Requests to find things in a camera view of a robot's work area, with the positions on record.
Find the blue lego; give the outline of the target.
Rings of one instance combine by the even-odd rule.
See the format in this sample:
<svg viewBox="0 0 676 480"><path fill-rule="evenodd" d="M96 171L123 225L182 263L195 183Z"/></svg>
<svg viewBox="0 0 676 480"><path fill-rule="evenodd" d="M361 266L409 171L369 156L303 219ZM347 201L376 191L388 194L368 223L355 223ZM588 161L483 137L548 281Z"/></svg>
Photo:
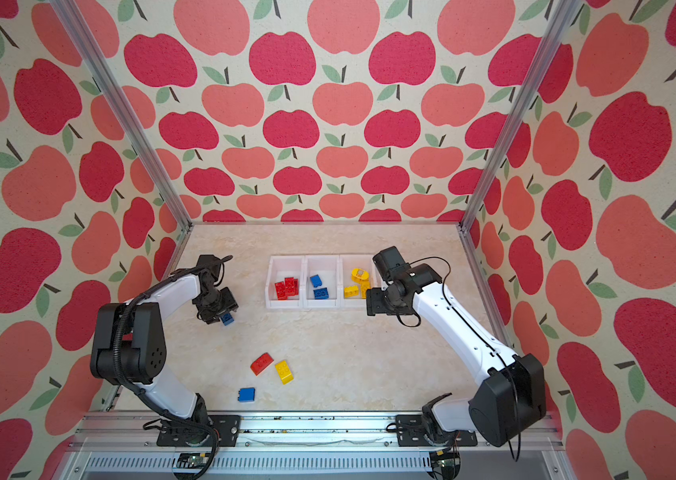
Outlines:
<svg viewBox="0 0 676 480"><path fill-rule="evenodd" d="M234 318L231 313L226 313L221 317L222 323L227 326L234 322Z"/></svg>
<svg viewBox="0 0 676 480"><path fill-rule="evenodd" d="M240 403L254 402L255 398L256 389L254 387L245 387L238 391L238 401Z"/></svg>
<svg viewBox="0 0 676 480"><path fill-rule="evenodd" d="M313 275L310 277L311 284L314 288L320 288L323 285L321 277L319 275Z"/></svg>
<svg viewBox="0 0 676 480"><path fill-rule="evenodd" d="M329 292L327 288L317 288L314 290L314 298L316 300L326 300L329 298Z"/></svg>

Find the round yellow lego piece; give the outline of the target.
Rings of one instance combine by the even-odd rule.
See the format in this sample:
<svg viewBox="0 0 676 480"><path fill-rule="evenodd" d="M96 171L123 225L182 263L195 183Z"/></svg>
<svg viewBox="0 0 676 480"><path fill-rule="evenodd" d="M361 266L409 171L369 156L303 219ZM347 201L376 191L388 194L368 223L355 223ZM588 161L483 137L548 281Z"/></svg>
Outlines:
<svg viewBox="0 0 676 480"><path fill-rule="evenodd" d="M351 272L351 278L357 284L370 282L370 273L362 268L354 268Z"/></svg>

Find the blue lego front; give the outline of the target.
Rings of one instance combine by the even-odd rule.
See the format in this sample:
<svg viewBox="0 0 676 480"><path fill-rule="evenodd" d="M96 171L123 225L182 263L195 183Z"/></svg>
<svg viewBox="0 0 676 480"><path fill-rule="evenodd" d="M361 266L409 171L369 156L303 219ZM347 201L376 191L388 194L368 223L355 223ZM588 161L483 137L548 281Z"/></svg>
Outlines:
<svg viewBox="0 0 676 480"><path fill-rule="evenodd" d="M256 389L254 387L245 387L238 391L238 401L240 403L254 402L255 398Z"/></svg>

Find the red lego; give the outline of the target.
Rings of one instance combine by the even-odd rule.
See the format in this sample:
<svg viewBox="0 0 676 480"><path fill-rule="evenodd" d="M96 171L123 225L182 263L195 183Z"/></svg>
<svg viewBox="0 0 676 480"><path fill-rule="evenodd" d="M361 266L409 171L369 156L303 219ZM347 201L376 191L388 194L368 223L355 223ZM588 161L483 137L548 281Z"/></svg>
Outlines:
<svg viewBox="0 0 676 480"><path fill-rule="evenodd" d="M295 277L287 277L285 280L285 292L288 297L299 295L299 280Z"/></svg>
<svg viewBox="0 0 676 480"><path fill-rule="evenodd" d="M251 363L250 369L255 376L259 376L273 363L273 357L268 352L265 352Z"/></svg>
<svg viewBox="0 0 676 480"><path fill-rule="evenodd" d="M287 284L286 284L285 281L275 282L274 286L275 286L276 298L279 301L284 301L284 300L287 300L289 298L289 291L288 291L288 287L287 287Z"/></svg>

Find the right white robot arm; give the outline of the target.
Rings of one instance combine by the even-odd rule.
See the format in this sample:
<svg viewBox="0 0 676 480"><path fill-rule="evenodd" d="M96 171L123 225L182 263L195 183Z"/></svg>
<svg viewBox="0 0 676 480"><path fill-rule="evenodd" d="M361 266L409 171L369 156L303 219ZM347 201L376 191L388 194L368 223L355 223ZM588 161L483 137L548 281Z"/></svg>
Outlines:
<svg viewBox="0 0 676 480"><path fill-rule="evenodd" d="M428 321L477 385L470 399L446 393L422 407L427 441L450 445L459 432L471 431L500 447L520 440L546 417L545 371L536 356L517 354L483 327L425 258L408 262L392 246L374 255L373 262L385 285L368 291L367 314Z"/></svg>

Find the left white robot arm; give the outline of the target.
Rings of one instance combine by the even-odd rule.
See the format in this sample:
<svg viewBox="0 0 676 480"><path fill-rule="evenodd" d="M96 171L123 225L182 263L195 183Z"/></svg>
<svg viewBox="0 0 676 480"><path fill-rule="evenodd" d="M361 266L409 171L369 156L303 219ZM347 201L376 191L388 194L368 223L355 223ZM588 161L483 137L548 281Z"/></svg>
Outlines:
<svg viewBox="0 0 676 480"><path fill-rule="evenodd" d="M232 259L204 254L195 266L176 270L132 299L100 307L93 336L93 377L129 390L170 425L197 431L201 440L216 431L202 396L167 366L163 320L187 303L207 324L235 312L238 303L222 285Z"/></svg>

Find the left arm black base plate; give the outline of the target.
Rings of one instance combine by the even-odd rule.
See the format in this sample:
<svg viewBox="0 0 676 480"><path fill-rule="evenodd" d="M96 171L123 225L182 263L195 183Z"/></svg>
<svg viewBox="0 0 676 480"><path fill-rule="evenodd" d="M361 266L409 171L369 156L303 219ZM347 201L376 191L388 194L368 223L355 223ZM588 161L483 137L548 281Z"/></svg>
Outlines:
<svg viewBox="0 0 676 480"><path fill-rule="evenodd" d="M157 430L157 445L160 447L234 447L240 423L240 415L210 415L203 426L189 419L160 419L150 427Z"/></svg>

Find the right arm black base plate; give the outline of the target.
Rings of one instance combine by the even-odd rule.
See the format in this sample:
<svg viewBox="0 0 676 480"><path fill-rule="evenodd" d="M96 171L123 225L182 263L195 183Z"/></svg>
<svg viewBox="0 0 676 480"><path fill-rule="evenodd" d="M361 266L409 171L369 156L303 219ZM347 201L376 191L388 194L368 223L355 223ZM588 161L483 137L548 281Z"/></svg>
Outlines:
<svg viewBox="0 0 676 480"><path fill-rule="evenodd" d="M431 447L447 449L454 447L476 447L477 435L472 431L429 433L427 423L421 414L397 415L386 426L388 433L396 436L400 447Z"/></svg>

